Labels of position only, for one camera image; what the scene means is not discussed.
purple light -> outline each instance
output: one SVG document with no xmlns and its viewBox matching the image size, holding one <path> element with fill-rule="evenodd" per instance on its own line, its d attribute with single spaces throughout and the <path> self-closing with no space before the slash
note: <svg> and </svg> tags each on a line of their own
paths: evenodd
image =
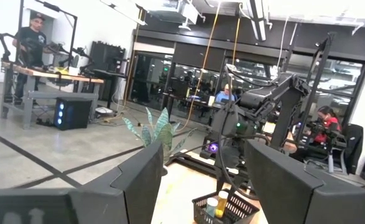
<svg viewBox="0 0 365 224">
<path fill-rule="evenodd" d="M 219 145 L 217 143 L 213 143 L 209 146 L 209 151 L 217 152 L 217 150 L 219 150 Z"/>
</svg>

desk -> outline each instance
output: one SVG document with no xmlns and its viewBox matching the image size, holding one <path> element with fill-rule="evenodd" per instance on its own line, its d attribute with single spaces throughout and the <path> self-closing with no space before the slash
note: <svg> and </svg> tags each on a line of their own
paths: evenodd
<svg viewBox="0 0 365 224">
<path fill-rule="evenodd" d="M 29 68 L 23 68 L 18 65 L 13 65 L 9 62 L 2 62 L 2 67 L 5 68 L 4 72 L 4 83 L 2 89 L 2 102 L 1 102 L 1 118 L 7 118 L 8 111 L 13 110 L 17 113 L 23 114 L 23 128 L 29 129 L 31 125 L 32 113 L 33 113 L 33 100 L 34 99 L 56 99 L 58 97 L 75 97 L 84 98 L 86 100 L 91 100 L 91 112 L 90 117 L 94 119 L 95 108 L 97 107 L 98 92 L 100 89 L 99 84 L 103 83 L 103 80 L 97 78 L 86 78 L 82 76 L 70 76 L 61 75 L 61 79 L 80 81 L 80 82 L 92 82 L 95 84 L 93 93 L 67 93 L 63 91 L 54 92 L 43 92 L 34 91 L 34 84 L 36 82 L 36 77 L 46 77 L 46 78 L 59 78 L 58 74 L 38 72 Z M 21 74 L 27 75 L 27 81 L 24 90 L 24 104 L 21 106 L 16 106 L 12 103 L 12 85 L 14 82 L 14 72 L 19 72 Z"/>
<path fill-rule="evenodd" d="M 94 72 L 95 78 L 100 78 L 103 80 L 105 79 L 105 80 L 111 81 L 110 90 L 109 90 L 109 94 L 108 94 L 108 101 L 107 101 L 107 108 L 110 109 L 110 105 L 112 103 L 112 97 L 113 97 L 113 94 L 115 93 L 116 80 L 117 80 L 117 78 L 126 78 L 126 77 L 122 74 L 118 74 L 118 73 L 114 73 L 114 72 L 107 72 L 105 70 L 93 69 L 92 71 Z"/>
<path fill-rule="evenodd" d="M 162 177 L 152 224 L 193 224 L 194 205 L 192 200 L 216 191 L 216 180 L 188 167 L 173 163 L 168 174 Z M 249 200 L 260 208 L 250 224 L 267 224 L 258 201 Z"/>
</svg>

plastic basket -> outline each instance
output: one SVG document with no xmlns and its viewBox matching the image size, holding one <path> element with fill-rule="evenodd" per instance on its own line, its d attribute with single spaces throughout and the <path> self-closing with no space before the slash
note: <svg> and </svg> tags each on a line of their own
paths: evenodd
<svg viewBox="0 0 365 224">
<path fill-rule="evenodd" d="M 211 217 L 205 211 L 208 198 L 218 199 L 214 192 L 192 200 L 194 204 L 194 220 L 197 224 L 239 224 L 250 223 L 259 209 L 236 194 L 229 193 L 227 206 L 222 218 Z"/>
</svg>

yellow bottle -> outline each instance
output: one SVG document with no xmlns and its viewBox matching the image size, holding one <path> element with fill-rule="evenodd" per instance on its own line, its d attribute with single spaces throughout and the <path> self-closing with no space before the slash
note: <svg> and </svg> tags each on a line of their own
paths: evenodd
<svg viewBox="0 0 365 224">
<path fill-rule="evenodd" d="M 224 214 L 225 206 L 227 205 L 227 198 L 228 198 L 227 192 L 225 192 L 225 191 L 219 192 L 219 203 L 217 204 L 217 207 L 216 207 L 216 217 L 217 218 L 222 218 L 222 216 Z"/>
</svg>

person in red shirt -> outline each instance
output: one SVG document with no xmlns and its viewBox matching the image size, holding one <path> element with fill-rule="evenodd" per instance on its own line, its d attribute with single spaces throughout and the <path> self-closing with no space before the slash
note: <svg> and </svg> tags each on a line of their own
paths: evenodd
<svg viewBox="0 0 365 224">
<path fill-rule="evenodd" d="M 324 126 L 326 128 L 330 127 L 332 123 L 338 124 L 338 131 L 341 131 L 341 127 L 339 124 L 339 120 L 337 115 L 334 113 L 333 109 L 329 106 L 322 106 L 318 110 L 318 117 L 322 119 L 324 122 Z M 318 133 L 315 138 L 314 142 L 317 144 L 321 144 L 326 141 L 326 134 L 325 133 Z"/>
</svg>

